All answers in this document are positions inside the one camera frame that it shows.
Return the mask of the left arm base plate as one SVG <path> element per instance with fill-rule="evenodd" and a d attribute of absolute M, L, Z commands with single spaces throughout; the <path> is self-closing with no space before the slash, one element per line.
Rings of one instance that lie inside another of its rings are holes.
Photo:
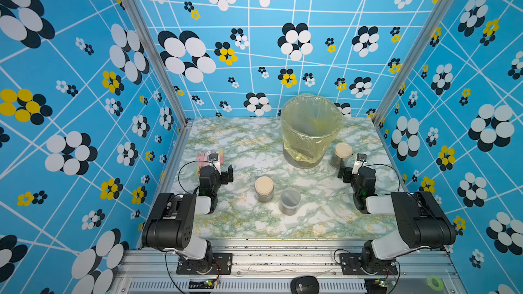
<path fill-rule="evenodd" d="M 213 253 L 201 260 L 180 258 L 176 269 L 178 275 L 230 275 L 233 263 L 232 253 Z"/>

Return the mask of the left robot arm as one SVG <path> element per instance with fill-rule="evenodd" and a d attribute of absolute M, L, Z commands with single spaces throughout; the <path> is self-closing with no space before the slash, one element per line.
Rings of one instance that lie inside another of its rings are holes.
<path fill-rule="evenodd" d="M 229 275 L 232 254 L 215 253 L 209 240 L 193 234 L 193 226 L 196 216 L 215 212 L 219 189 L 234 181 L 234 170 L 229 166 L 219 172 L 215 166 L 204 166 L 199 178 L 193 193 L 157 196 L 142 230 L 142 245 L 176 254 L 178 275 Z"/>

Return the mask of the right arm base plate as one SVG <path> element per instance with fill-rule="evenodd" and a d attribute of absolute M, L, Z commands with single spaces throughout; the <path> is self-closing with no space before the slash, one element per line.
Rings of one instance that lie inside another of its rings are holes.
<path fill-rule="evenodd" d="M 341 253 L 339 261 L 345 276 L 398 276 L 399 274 L 393 260 L 383 261 L 371 256 Z"/>

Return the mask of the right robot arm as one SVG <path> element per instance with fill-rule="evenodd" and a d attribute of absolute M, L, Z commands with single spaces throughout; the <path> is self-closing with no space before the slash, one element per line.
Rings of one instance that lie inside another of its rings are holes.
<path fill-rule="evenodd" d="M 440 249 L 456 241 L 456 231 L 430 192 L 375 193 L 376 171 L 370 167 L 339 168 L 338 177 L 351 185 L 355 207 L 365 215 L 389 215 L 397 229 L 369 240 L 356 255 L 360 268 L 371 275 L 397 274 L 395 260 L 421 249 Z"/>

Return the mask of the clear plastic tea jar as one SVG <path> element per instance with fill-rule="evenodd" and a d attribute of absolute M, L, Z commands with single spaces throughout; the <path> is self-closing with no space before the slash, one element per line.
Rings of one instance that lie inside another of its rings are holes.
<path fill-rule="evenodd" d="M 297 189 L 287 187 L 280 196 L 279 208 L 287 216 L 297 213 L 301 203 L 301 194 Z"/>

